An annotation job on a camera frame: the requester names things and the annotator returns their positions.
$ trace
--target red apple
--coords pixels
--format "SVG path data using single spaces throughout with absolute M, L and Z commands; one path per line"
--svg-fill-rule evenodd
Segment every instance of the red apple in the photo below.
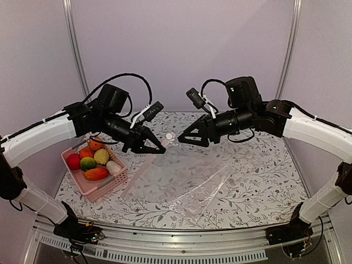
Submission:
M 68 156 L 68 158 L 66 159 L 67 165 L 70 169 L 72 170 L 76 170 L 76 169 L 80 169 L 80 162 L 81 159 L 79 158 L 79 155 L 77 153 L 71 154 L 70 156 Z

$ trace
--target green fruit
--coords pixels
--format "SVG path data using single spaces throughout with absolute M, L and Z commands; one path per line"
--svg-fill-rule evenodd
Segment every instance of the green fruit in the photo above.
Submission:
M 80 162 L 81 170 L 86 172 L 90 169 L 94 169 L 97 167 L 97 164 L 95 163 L 95 160 L 91 157 L 85 157 L 81 159 Z

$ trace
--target plastic basket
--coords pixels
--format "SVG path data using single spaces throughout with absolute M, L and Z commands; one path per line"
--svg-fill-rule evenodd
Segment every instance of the plastic basket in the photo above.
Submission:
M 82 195 L 84 195 L 90 202 L 94 202 L 98 200 L 100 197 L 102 197 L 104 194 L 110 192 L 113 190 L 115 187 L 120 185 L 121 183 L 125 182 L 127 178 L 127 168 L 125 164 L 115 155 L 114 152 L 107 146 L 103 145 L 102 147 L 109 153 L 110 160 L 115 161 L 117 164 L 121 166 L 121 170 L 116 173 L 115 175 L 111 175 L 109 173 L 108 177 L 106 179 L 102 180 L 97 180 L 97 181 L 90 181 L 87 180 L 84 177 L 84 172 L 81 169 L 78 170 L 71 170 L 67 163 L 66 159 L 68 156 L 71 154 L 75 153 L 75 151 L 72 148 L 69 148 L 68 150 L 64 151 L 61 154 L 61 158 L 65 163 L 65 166 L 67 170 L 70 172 L 72 175 L 73 180 L 75 181 L 79 191 L 81 192 Z

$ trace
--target plastic bag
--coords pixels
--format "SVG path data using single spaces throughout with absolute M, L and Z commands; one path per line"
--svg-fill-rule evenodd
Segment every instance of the plastic bag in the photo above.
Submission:
M 226 165 L 192 191 L 163 205 L 196 223 L 233 172 L 234 169 Z
M 203 148 L 171 140 L 163 155 L 149 155 L 122 193 L 126 199 L 162 204 L 195 223 L 221 187 L 228 188 L 259 165 L 254 153 L 227 141 Z
M 140 175 L 135 175 L 122 197 L 155 203 L 170 202 L 191 192 L 212 177 L 212 185 L 217 188 L 217 183 L 227 179 L 234 171 L 222 170 L 226 165 L 220 159 L 191 152 L 179 144 L 172 144 L 165 154 L 158 155 L 136 172 Z M 222 175 L 220 171 L 226 172 L 227 175 Z

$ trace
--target table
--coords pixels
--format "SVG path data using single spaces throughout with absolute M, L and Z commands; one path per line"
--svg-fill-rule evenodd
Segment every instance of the table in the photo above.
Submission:
M 200 116 L 200 113 L 162 112 L 148 126 L 162 140 L 166 133 L 179 135 Z M 250 135 L 245 131 L 244 137 Z M 104 141 L 110 137 L 102 135 Z M 197 223 L 186 221 L 181 215 L 159 203 L 120 197 L 128 181 L 143 164 L 146 155 L 122 153 L 121 145 L 111 149 L 127 165 L 129 180 L 96 202 L 90 203 L 79 192 L 70 174 L 63 178 L 56 199 L 68 203 L 78 217 L 107 223 L 167 229 L 221 229 L 257 227 L 286 222 L 295 205 L 307 199 L 301 179 L 282 139 L 256 133 L 254 139 L 233 145 L 221 139 L 222 156 L 236 161 L 259 159 L 258 166 L 239 181 L 229 178 Z M 217 146 L 206 151 L 218 155 Z

